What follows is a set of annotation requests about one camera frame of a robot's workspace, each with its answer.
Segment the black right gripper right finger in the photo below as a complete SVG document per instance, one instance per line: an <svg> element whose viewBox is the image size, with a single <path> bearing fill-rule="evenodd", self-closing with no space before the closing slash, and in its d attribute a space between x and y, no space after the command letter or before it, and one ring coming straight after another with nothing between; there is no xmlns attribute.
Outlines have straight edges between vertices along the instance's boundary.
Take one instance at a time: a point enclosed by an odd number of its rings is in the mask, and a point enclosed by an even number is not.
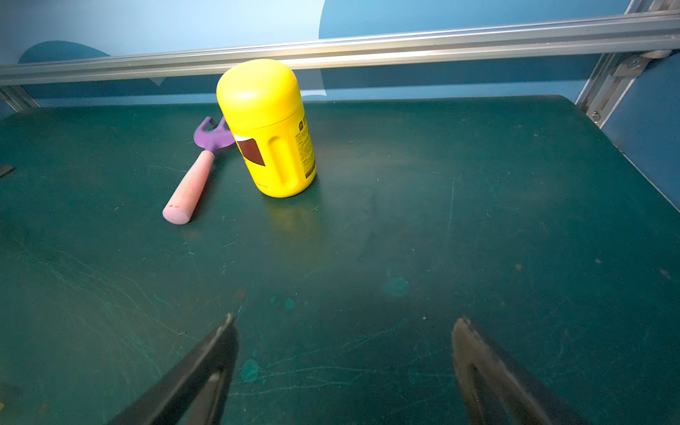
<svg viewBox="0 0 680 425"><path fill-rule="evenodd" d="M460 317L453 366L472 424L583 424L584 418L535 379L490 336Z"/></svg>

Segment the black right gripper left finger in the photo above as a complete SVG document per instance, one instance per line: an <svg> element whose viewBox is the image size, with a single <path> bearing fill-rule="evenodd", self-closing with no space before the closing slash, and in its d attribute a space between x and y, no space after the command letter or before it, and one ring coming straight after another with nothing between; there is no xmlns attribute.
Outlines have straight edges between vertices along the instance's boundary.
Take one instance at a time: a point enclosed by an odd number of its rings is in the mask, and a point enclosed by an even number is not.
<svg viewBox="0 0 680 425"><path fill-rule="evenodd" d="M237 362L233 315L211 331L111 424L219 424Z"/></svg>

